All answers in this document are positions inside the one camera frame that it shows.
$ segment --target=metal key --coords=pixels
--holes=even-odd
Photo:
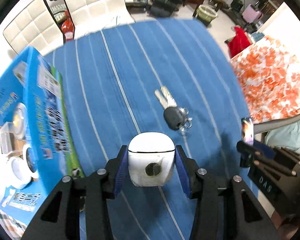
[[[189,111],[186,108],[178,107],[167,87],[162,86],[161,92],[163,96],[159,90],[156,90],[154,94],[164,109],[163,117],[169,128],[172,130],[181,130],[182,132],[190,128],[192,118],[188,117]]]

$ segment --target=blue gripper pad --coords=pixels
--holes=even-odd
[[[127,171],[128,171],[128,147],[124,149],[117,174],[115,175],[114,178],[114,191],[113,191],[114,197],[117,197],[117,195],[120,193]]]
[[[272,160],[275,157],[275,152],[273,151],[273,149],[264,143],[254,140],[253,147],[258,151],[262,152],[270,160]]]
[[[176,164],[176,168],[178,171],[178,175],[179,175],[183,193],[185,193],[187,195],[187,197],[190,198],[191,197],[190,177],[188,175],[186,166],[183,162],[183,158],[179,152],[178,147],[176,147],[176,150],[175,150],[175,164]]]

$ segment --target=table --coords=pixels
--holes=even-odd
[[[222,51],[197,20],[161,19],[118,26],[67,42],[46,57],[61,73],[71,135],[86,175],[116,157],[141,132],[167,134],[187,156],[219,176],[240,174],[236,143],[249,115]],[[165,85],[189,109],[184,137],[169,130],[154,90]],[[135,187],[127,177],[108,201],[115,239],[188,239],[196,200],[176,171],[163,187]],[[85,239],[84,214],[81,238]]]

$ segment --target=white stripe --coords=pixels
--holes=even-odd
[[[53,53],[52,53],[52,66],[56,67],[55,64],[54,64],[54,59],[56,57],[56,51],[54,50]]]
[[[90,120],[91,120],[92,127],[95,127],[95,124],[94,124],[93,119],[92,119],[92,116],[91,116],[89,104],[88,104],[88,101],[87,101],[87,98],[86,98],[86,94],[85,94],[85,91],[84,91],[83,82],[82,82],[81,69],[80,69],[79,56],[78,56],[78,49],[77,49],[77,40],[75,40],[75,51],[76,51],[77,66],[78,66],[78,72],[79,72],[79,78],[80,78],[80,83],[81,83],[81,88],[82,88],[83,97],[84,97],[84,100],[85,100],[85,103],[86,103],[86,107],[87,107],[87,111],[88,111],[88,114],[89,114],[89,117],[90,117]],[[102,144],[102,142],[101,142],[101,140],[100,140],[100,137],[99,137],[99,135],[98,135],[98,132],[97,132],[97,129],[96,129],[96,128],[95,128],[95,134],[96,134],[96,136],[97,136],[98,143],[99,143],[99,145],[100,145],[100,147],[101,147],[101,150],[102,150],[103,155],[104,155],[104,157],[105,157],[105,159],[106,159],[106,162],[108,162],[108,160],[109,160],[108,155],[107,155],[107,153],[106,153],[106,150],[105,150],[104,147],[103,147],[103,144]],[[130,205],[129,205],[129,203],[128,203],[127,200],[126,200],[126,203],[127,203],[127,205],[128,205],[128,209],[131,211],[133,217],[135,218],[135,221],[136,221],[137,225],[139,226],[139,228],[141,229],[141,231],[145,234],[145,236],[148,238],[148,240],[150,240],[149,237],[148,237],[148,235],[147,235],[147,234],[144,232],[144,230],[141,228],[140,223],[139,223],[139,221],[137,220],[137,218],[135,217],[134,213],[132,212],[132,209],[131,209],[131,207],[130,207]]]
[[[110,117],[111,117],[111,122],[113,124],[113,127],[114,129],[116,130],[117,134],[118,134],[118,138],[119,138],[119,141],[120,141],[120,144],[122,145],[122,139],[121,139],[121,136],[120,136],[120,133],[119,133],[119,130],[118,130],[118,127],[117,127],[117,124],[115,123],[113,117],[112,117],[112,114],[110,112],[110,107],[109,107],[109,103],[108,103],[108,99],[103,91],[103,86],[102,86],[102,80],[101,80],[101,77],[100,77],[100,74],[99,74],[99,70],[98,70],[98,67],[97,67],[97,63],[96,63],[96,59],[94,57],[94,54],[93,54],[93,50],[92,50],[92,44],[91,44],[91,40],[90,40],[90,35],[88,36],[88,41],[89,41],[89,45],[90,45],[90,50],[91,50],[91,55],[92,55],[92,60],[93,60],[93,64],[94,64],[94,67],[96,69],[96,72],[97,72],[97,78],[98,78],[98,83],[100,84],[100,88],[101,88],[101,92],[102,92],[102,95],[103,95],[103,99],[106,103],[106,106],[107,106],[107,109],[108,109],[108,112],[110,114]]]
[[[89,107],[89,104],[88,104],[88,100],[87,100],[87,96],[86,96],[86,92],[84,90],[84,86],[83,86],[83,81],[82,81],[82,76],[81,76],[81,68],[80,68],[80,63],[79,63],[79,56],[78,56],[78,46],[77,46],[77,40],[74,41],[74,44],[75,44],[75,55],[76,55],[76,58],[77,58],[77,67],[78,67],[78,73],[79,73],[79,79],[80,79],[80,84],[81,84],[81,90],[82,90],[82,94],[83,94],[83,98],[84,98],[84,102],[86,104],[86,108],[87,108],[87,111],[88,111],[88,115],[90,117],[90,121],[91,121],[91,124],[92,124],[92,128],[93,128],[93,131],[94,131],[94,134],[96,135],[96,138],[98,140],[98,143],[100,145],[100,148],[102,150],[102,153],[106,159],[106,161],[108,162],[109,158],[108,158],[108,155],[106,153],[106,150],[105,148],[103,147],[103,144],[100,140],[100,137],[99,137],[99,134],[98,134],[98,131],[97,131],[97,128],[96,128],[96,125],[93,121],[93,118],[92,118],[92,115],[91,115],[91,111],[90,111],[90,107]]]
[[[82,227],[79,227],[80,228],[80,230],[82,231],[82,232],[84,232],[84,234],[87,236],[87,233],[83,230],[83,228]]]
[[[187,139],[186,139],[185,132],[181,131],[181,134],[182,134],[183,142],[185,143],[185,147],[186,147],[186,151],[188,153],[188,157],[192,159],[192,155],[190,153],[190,148],[189,148],[189,145],[188,145],[188,142],[187,142]]]
[[[124,99],[124,101],[125,101],[125,103],[126,103],[126,105],[127,105],[128,111],[129,111],[129,113],[130,113],[130,115],[131,115],[132,121],[133,121],[133,123],[134,123],[134,125],[135,125],[135,127],[136,127],[136,129],[137,129],[137,132],[138,132],[138,133],[141,133],[141,132],[140,132],[140,129],[139,129],[139,127],[138,127],[138,124],[137,124],[137,120],[135,119],[135,117],[134,117],[134,115],[133,115],[133,112],[132,112],[132,110],[131,110],[131,107],[130,107],[130,105],[129,105],[129,102],[128,102],[128,99],[127,99],[127,97],[126,97],[126,94],[124,93],[124,90],[123,90],[123,87],[122,87],[122,85],[121,85],[121,82],[120,82],[120,79],[119,79],[117,70],[116,70],[115,67],[114,67],[114,63],[113,63],[112,57],[111,57],[111,55],[110,55],[110,51],[109,51],[109,48],[108,48],[108,45],[107,45],[107,42],[106,42],[106,38],[105,38],[105,36],[103,35],[103,31],[100,31],[100,32],[101,32],[101,35],[102,35],[103,42],[104,42],[104,44],[105,44],[105,46],[106,46],[106,50],[107,50],[107,53],[108,53],[108,57],[109,57],[109,59],[110,59],[110,63],[111,63],[111,66],[112,66],[112,70],[113,70],[113,72],[114,72],[115,78],[117,79],[117,83],[118,83],[118,85],[119,85],[119,88],[120,88],[120,91],[121,91],[121,93],[122,93],[123,99]]]
[[[184,238],[184,236],[183,236],[183,234],[182,234],[182,232],[181,232],[181,229],[180,229],[180,227],[178,226],[177,221],[176,221],[176,219],[175,219],[174,216],[173,216],[173,213],[172,213],[172,211],[171,211],[171,209],[170,209],[170,207],[169,207],[169,204],[168,204],[167,199],[166,199],[166,197],[165,197],[165,195],[164,195],[164,193],[163,193],[163,191],[162,191],[161,186],[158,186],[158,189],[159,189],[160,194],[161,194],[161,196],[162,196],[162,198],[163,198],[163,201],[164,201],[164,203],[165,203],[165,205],[166,205],[166,207],[167,207],[167,209],[168,209],[168,211],[169,211],[169,213],[170,213],[170,216],[172,217],[172,220],[173,220],[174,224],[176,225],[177,230],[179,231],[179,234],[180,234],[182,240],[185,240],[185,238]]]
[[[229,97],[229,100],[230,100],[230,105],[233,109],[233,112],[234,112],[234,115],[237,119],[237,122],[238,122],[238,125],[240,127],[240,130],[241,130],[241,120],[240,120],[240,117],[239,117],[239,114],[238,114],[238,111],[235,107],[235,104],[234,104],[234,101],[233,101],[233,98],[232,98],[232,95],[231,95],[231,92],[230,92],[230,88],[228,87],[228,85],[226,84],[225,80],[223,79],[223,77],[221,76],[218,68],[216,67],[215,63],[213,62],[209,52],[206,50],[206,48],[203,46],[203,44],[198,40],[198,38],[194,35],[193,31],[183,22],[183,21],[178,21],[181,23],[181,25],[184,26],[184,28],[189,32],[189,34],[194,38],[194,40],[196,41],[196,43],[198,44],[198,46],[200,47],[200,49],[204,52],[204,54],[207,56],[209,62],[210,62],[210,65],[212,66],[212,68],[214,69],[214,71],[216,72],[221,84],[223,85],[223,87],[225,88],[226,90],[226,93],[228,94],[228,97]]]
[[[153,71],[153,73],[154,73],[155,77],[157,78],[157,80],[158,80],[158,82],[159,82],[159,85],[160,85],[160,87],[162,87],[162,86],[163,86],[163,85],[162,85],[162,82],[161,82],[161,80],[160,80],[160,78],[159,78],[159,76],[158,76],[157,72],[155,71],[155,69],[154,69],[154,67],[153,67],[153,65],[152,65],[152,63],[151,63],[151,61],[150,61],[150,59],[149,59],[149,57],[148,57],[148,55],[147,55],[147,53],[146,53],[145,49],[143,48],[143,46],[142,46],[142,44],[141,44],[141,42],[140,42],[140,40],[139,40],[139,37],[138,37],[138,35],[136,34],[136,32],[134,31],[134,29],[132,28],[132,26],[131,26],[131,25],[128,25],[128,26],[129,26],[129,28],[132,30],[132,32],[133,32],[133,34],[134,34],[135,38],[137,39],[137,42],[139,43],[139,46],[140,46],[140,48],[142,49],[142,51],[143,51],[143,54],[144,54],[144,55],[145,55],[145,57],[146,57],[146,60],[148,61],[148,63],[149,63],[149,65],[150,65],[150,67],[151,67],[151,69],[152,69],[152,71]]]
[[[136,221],[138,227],[139,227],[140,230],[143,232],[143,234],[146,236],[146,238],[147,238],[148,240],[150,240],[149,236],[146,234],[146,232],[142,229],[141,225],[139,224],[138,219],[136,218],[136,216],[135,216],[135,214],[134,214],[134,212],[133,212],[133,210],[132,210],[132,208],[131,208],[131,206],[130,206],[130,204],[129,204],[127,198],[126,198],[126,196],[124,195],[123,191],[121,192],[121,195],[122,195],[124,201],[126,202],[126,204],[127,204],[127,206],[128,206],[128,209],[130,210],[130,212],[131,212],[131,214],[132,214],[134,220]]]
[[[163,237],[166,239],[166,240],[169,240],[169,238],[167,237],[167,234],[165,233],[165,231],[163,230],[162,226],[159,224],[158,220],[155,219],[155,223],[157,224],[157,227],[160,229]]]
[[[225,173],[226,173],[226,176],[228,179],[230,179],[230,176],[229,176],[229,171],[228,171],[228,166],[227,166],[227,161],[226,161],[226,155],[225,153],[223,152],[222,150],[222,140],[221,140],[221,137],[220,137],[220,134],[219,134],[219,131],[218,131],[218,127],[217,127],[217,124],[216,124],[216,121],[214,120],[214,117],[213,117],[213,114],[211,112],[211,109],[210,109],[210,106],[207,102],[207,99],[202,91],[202,88],[200,86],[200,84],[198,83],[196,77],[194,76],[191,68],[189,67],[188,63],[186,62],[186,60],[184,59],[184,57],[182,56],[182,54],[180,53],[178,47],[176,46],[176,44],[174,43],[174,41],[172,40],[172,38],[170,37],[170,35],[167,33],[167,31],[165,30],[165,28],[158,22],[157,22],[157,25],[160,27],[160,29],[163,31],[163,33],[167,36],[168,40],[170,41],[170,43],[172,44],[173,48],[175,49],[175,51],[177,52],[178,56],[180,57],[183,65],[186,67],[186,69],[188,70],[190,76],[192,77],[192,80],[195,84],[195,86],[197,87],[197,90],[199,91],[200,93],[200,96],[207,108],[207,111],[208,111],[208,114],[209,114],[209,117],[211,119],[211,122],[212,122],[212,125],[213,125],[213,128],[214,128],[214,131],[215,131],[215,134],[216,134],[216,137],[220,143],[220,152],[221,152],[221,155],[223,157],[223,160],[224,160],[224,163],[225,163]]]
[[[128,56],[128,59],[129,59],[129,61],[130,61],[130,63],[131,63],[131,66],[132,66],[132,68],[133,68],[133,71],[135,72],[135,74],[136,74],[137,77],[138,77],[138,80],[139,80],[139,83],[140,83],[140,85],[141,85],[141,87],[142,87],[143,93],[145,94],[146,99],[147,99],[147,101],[148,101],[148,103],[149,103],[149,105],[150,105],[150,107],[151,107],[151,110],[152,110],[152,112],[153,112],[153,114],[154,114],[154,116],[155,116],[155,118],[156,118],[156,120],[157,120],[159,129],[163,132],[163,129],[162,129],[162,126],[161,126],[161,124],[160,124],[160,120],[159,120],[159,117],[158,117],[158,115],[157,115],[157,112],[156,112],[156,110],[155,110],[155,109],[153,108],[153,106],[152,106],[150,97],[149,97],[149,95],[148,95],[148,93],[147,93],[147,91],[146,91],[146,88],[145,88],[144,83],[142,82],[142,80],[141,80],[141,78],[140,78],[140,75],[139,75],[139,73],[138,73],[138,70],[136,69],[136,66],[134,65],[134,63],[133,63],[133,61],[132,61],[131,55],[130,55],[130,53],[128,52],[128,48],[127,48],[127,46],[126,46],[126,44],[125,44],[125,42],[124,42],[124,40],[123,40],[123,38],[122,38],[121,33],[120,33],[119,30],[118,30],[118,28],[116,28],[116,30],[117,30],[117,32],[118,32],[118,34],[119,34],[120,40],[121,40],[121,42],[122,42],[122,44],[123,44],[123,48],[124,48],[124,50],[126,51],[126,54],[127,54],[127,56]]]
[[[118,85],[119,85],[120,89],[122,89],[122,90],[121,90],[121,93],[122,93],[122,95],[124,95],[124,97],[125,97],[125,93],[124,93],[124,91],[123,91],[123,87],[122,87],[122,85],[121,85],[121,82],[120,82],[120,80],[119,80],[119,76],[118,76],[118,74],[117,74],[117,70],[115,69],[114,63],[113,63],[113,61],[112,61],[112,57],[111,57],[111,54],[110,54],[110,51],[109,51],[109,48],[108,48],[108,45],[107,45],[107,42],[106,42],[106,38],[104,37],[103,32],[102,32],[102,31],[100,31],[100,32],[101,32],[101,35],[102,35],[102,38],[103,38],[103,42],[104,42],[104,44],[105,44],[105,46],[106,46],[106,50],[107,50],[107,52],[108,52],[108,56],[109,56],[109,59],[110,59],[111,65],[112,65],[112,69],[114,70],[114,74],[115,74],[115,76],[116,76],[116,78],[117,78]],[[130,108],[129,103],[128,103],[128,100],[125,100],[125,102],[126,102],[126,104],[127,104],[127,107]],[[135,120],[134,115],[133,115],[133,112],[132,112],[132,111],[129,111],[129,113],[130,113],[130,115],[131,115],[132,120]],[[134,125],[135,125],[135,127],[136,127],[136,129],[137,129],[137,131],[138,131],[138,134],[141,133],[137,121],[136,121],[136,122],[133,122],[133,123],[134,123]],[[169,211],[169,213],[170,213],[170,216],[171,216],[171,218],[172,218],[174,224],[176,225],[176,227],[177,227],[177,229],[178,229],[178,231],[179,231],[179,233],[180,233],[180,235],[181,235],[181,238],[184,240],[183,234],[182,234],[182,232],[181,232],[181,230],[180,230],[180,228],[179,228],[179,226],[178,226],[178,224],[177,224],[176,219],[175,219],[174,216],[173,216],[173,213],[171,212],[171,209],[170,209],[170,207],[169,207],[169,204],[168,204],[168,202],[167,202],[167,200],[166,200],[166,198],[165,198],[163,192],[162,192],[161,196],[163,196],[163,197],[162,197],[162,198],[163,198],[163,201],[165,202],[165,204],[166,204],[166,206],[167,206],[167,208],[168,208],[168,211]]]
[[[142,49],[143,54],[145,55],[146,60],[148,61],[148,64],[150,65],[150,67],[151,67],[151,69],[152,69],[152,71],[153,71],[153,73],[154,73],[154,76],[156,77],[157,81],[159,82],[160,87],[162,87],[163,85],[162,85],[162,82],[161,82],[161,80],[160,80],[160,77],[159,77],[159,75],[157,74],[156,70],[154,69],[154,67],[153,67],[153,65],[152,65],[152,62],[151,62],[151,60],[149,59],[148,54],[146,53],[146,50],[144,49],[143,45],[141,44],[141,41],[140,41],[140,39],[139,39],[137,33],[135,32],[135,30],[133,29],[133,27],[132,27],[131,25],[129,25],[129,27],[130,27],[130,29],[132,30],[132,32],[133,32],[135,38],[137,39],[137,42],[139,43],[139,46],[140,46],[140,48]],[[185,146],[186,146],[186,151],[187,151],[187,153],[188,153],[188,157],[189,157],[189,158],[192,158],[192,155],[191,155],[191,152],[190,152],[190,148],[189,148],[189,145],[188,145],[186,136],[185,136],[185,134],[184,134],[183,132],[182,132],[182,138],[183,138],[183,141],[184,141]]]
[[[64,49],[64,62],[66,63],[66,49]],[[66,74],[66,85],[67,85],[67,88],[70,89],[69,87],[69,84],[68,84],[68,75],[67,75],[67,65],[65,65],[65,74]],[[71,97],[69,97],[69,104],[70,104],[70,111],[71,111],[71,115],[73,116],[73,119],[74,119],[74,125],[75,125],[75,128],[77,130],[77,133],[79,135],[79,139],[80,139],[80,142],[81,142],[81,145],[82,145],[82,148],[83,148],[83,151],[85,152],[86,154],[86,157],[87,159],[89,160],[89,163],[92,167],[92,172],[94,172],[96,169],[95,167],[93,166],[93,163],[90,159],[90,156],[89,156],[89,153],[86,149],[86,146],[84,144],[84,141],[83,141],[83,138],[82,138],[82,135],[81,135],[81,132],[80,132],[80,129],[78,127],[78,123],[77,123],[77,119],[75,117],[75,114],[74,114],[74,111],[73,111],[73,106],[72,106],[72,100],[71,100]]]

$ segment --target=black holder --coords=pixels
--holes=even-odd
[[[279,215],[300,216],[300,155],[256,141],[253,146],[239,141],[237,150],[250,167],[248,177]]]
[[[87,240],[113,240],[107,199],[114,199],[127,171],[127,146],[105,169],[73,179],[65,176],[41,205],[22,240],[79,240],[80,198],[85,196]],[[184,192],[198,199],[190,240],[217,239],[223,197],[224,239],[279,240],[268,215],[240,176],[231,180],[200,169],[176,146],[176,167]]]

